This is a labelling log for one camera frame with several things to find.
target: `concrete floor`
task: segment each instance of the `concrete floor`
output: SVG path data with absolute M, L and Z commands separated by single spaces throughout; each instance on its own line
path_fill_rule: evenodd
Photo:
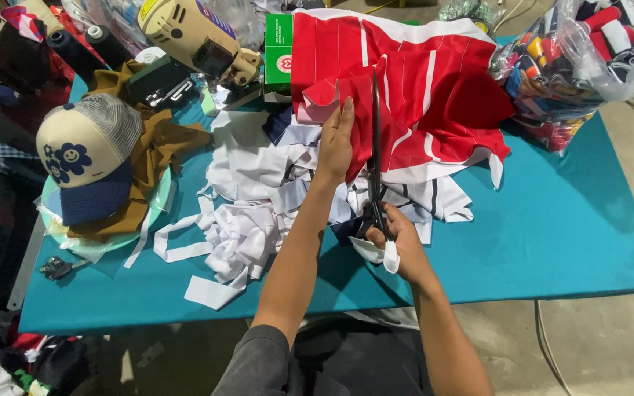
M 509 7 L 515 3 L 508 0 Z M 551 3 L 524 0 L 516 13 L 529 11 L 503 25 L 499 35 L 518 34 Z M 334 0 L 333 4 L 363 12 L 382 1 Z M 407 5 L 383 8 L 374 15 L 428 22 L 439 9 L 426 0 L 409 0 Z M 601 114 L 634 193 L 634 100 L 605 105 Z M 564 395 L 540 353 L 532 301 L 464 304 L 455 310 L 498 395 Z M 634 396 L 634 295 L 543 301 L 542 312 L 551 350 L 576 396 Z M 101 344 L 104 394 L 208 395 L 245 329 L 243 320 L 226 320 L 115 335 Z M 146 362 L 144 354 L 156 357 Z M 186 379 L 170 382 L 170 373 L 175 380 Z

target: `black thread spool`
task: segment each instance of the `black thread spool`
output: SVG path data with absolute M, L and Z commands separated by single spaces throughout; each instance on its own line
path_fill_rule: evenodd
M 66 30 L 50 33 L 46 42 L 88 85 L 94 79 L 95 70 L 106 70 L 106 66 Z
M 92 26 L 84 39 L 101 56 L 111 70 L 118 70 L 126 61 L 134 59 L 131 53 L 111 34 L 107 26 Z

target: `blue table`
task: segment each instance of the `blue table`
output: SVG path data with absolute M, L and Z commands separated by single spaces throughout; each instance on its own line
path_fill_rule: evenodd
M 86 87 L 73 86 L 71 101 Z M 176 115 L 179 123 L 211 119 L 198 106 Z M 577 133 L 564 158 L 540 148 L 504 125 L 512 148 L 505 159 L 500 191 L 487 166 L 472 166 L 454 180 L 473 200 L 470 223 L 435 222 L 426 247 L 450 301 L 598 297 L 634 293 L 634 199 L 600 115 Z M 206 184 L 211 148 L 182 166 L 172 211 L 152 230 L 198 213 L 195 193 Z M 169 242 L 169 248 L 204 240 L 197 228 Z M 51 282 L 38 272 L 52 255 L 69 261 L 46 237 L 22 310 L 20 331 L 81 334 L 121 326 L 253 316 L 263 279 L 219 311 L 183 299 L 192 275 L 213 279 L 204 258 L 171 264 L 157 257 L 152 239 L 131 269 L 123 268 L 135 244 L 110 252 L 98 264 Z M 308 313 L 410 305 L 409 287 L 383 266 L 370 267 L 351 248 L 340 248 L 327 229 L 318 278 Z

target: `trucker hat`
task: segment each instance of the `trucker hat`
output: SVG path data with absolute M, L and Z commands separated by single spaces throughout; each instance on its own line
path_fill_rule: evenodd
M 63 224 L 110 216 L 129 197 L 129 154 L 141 135 L 141 116 L 110 94 L 89 95 L 51 110 L 36 147 L 60 187 Z

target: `brown fabric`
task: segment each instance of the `brown fabric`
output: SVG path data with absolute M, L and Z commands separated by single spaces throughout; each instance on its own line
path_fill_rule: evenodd
M 120 72 L 97 70 L 92 84 L 96 89 L 87 95 L 108 93 L 128 103 L 126 82 L 145 66 L 129 60 Z M 133 176 L 129 199 L 110 217 L 70 227 L 68 237 L 106 242 L 112 235 L 138 230 L 148 209 L 145 197 L 153 193 L 163 171 L 170 164 L 178 172 L 183 154 L 211 141 L 212 136 L 198 123 L 187 126 L 172 124 L 170 110 L 156 113 L 142 103 L 138 103 L 135 109 L 143 120 L 143 131 L 129 155 Z

